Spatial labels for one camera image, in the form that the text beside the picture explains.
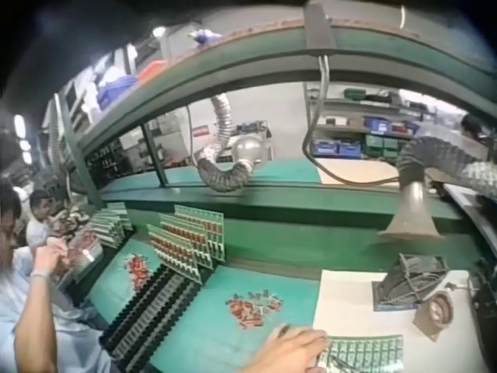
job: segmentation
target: light blue shirt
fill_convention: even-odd
[[[33,258],[17,249],[11,274],[0,275],[0,372],[15,373],[14,328],[26,302]],[[57,369],[61,373],[108,373],[111,360],[99,345],[100,332],[82,325],[82,312],[53,305],[57,335]]]

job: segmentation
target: black hair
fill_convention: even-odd
[[[478,140],[481,134],[481,121],[471,114],[466,114],[461,121],[461,127],[468,132],[474,140]]]
[[[38,206],[40,206],[42,200],[49,200],[49,199],[50,199],[50,194],[48,194],[45,190],[43,189],[34,190],[30,195],[31,211],[37,208]]]
[[[21,216],[21,199],[12,184],[6,179],[0,179],[0,216],[12,211],[14,219]]]

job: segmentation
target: person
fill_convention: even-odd
[[[115,368],[100,332],[81,323],[84,312],[54,303],[51,275],[64,261],[60,239],[13,249],[19,196],[0,180],[0,371],[107,373]]]
[[[50,277],[67,265],[64,243],[49,237],[41,246],[12,249],[20,211],[19,196],[0,180],[0,371],[118,371],[99,346],[99,332],[78,322],[78,310],[52,304]],[[280,326],[240,373],[317,373],[308,365],[327,346],[323,331]]]
[[[28,245],[45,242],[50,235],[51,198],[45,190],[34,190],[30,195],[32,218],[26,228]]]
[[[481,122],[471,114],[464,115],[461,121],[461,133],[471,140],[480,141]]]

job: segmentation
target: green circuit board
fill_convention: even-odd
[[[327,373],[400,373],[402,335],[376,337],[329,336],[330,345],[318,357]]]

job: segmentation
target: blue storage bin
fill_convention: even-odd
[[[314,141],[311,150],[313,155],[337,155],[339,146],[334,141]]]
[[[339,155],[343,158],[351,158],[351,159],[361,159],[361,151],[359,144],[340,144],[339,146]]]
[[[364,127],[376,132],[391,132],[391,122],[384,118],[364,117]]]
[[[107,108],[111,103],[121,97],[129,88],[135,85],[136,82],[137,78],[134,75],[125,75],[117,79],[115,82],[107,83],[105,86],[100,88],[99,94],[96,98],[100,109],[104,110]]]
[[[404,122],[404,126],[409,134],[416,134],[416,132],[419,129],[419,124],[414,122],[409,122],[408,120]]]

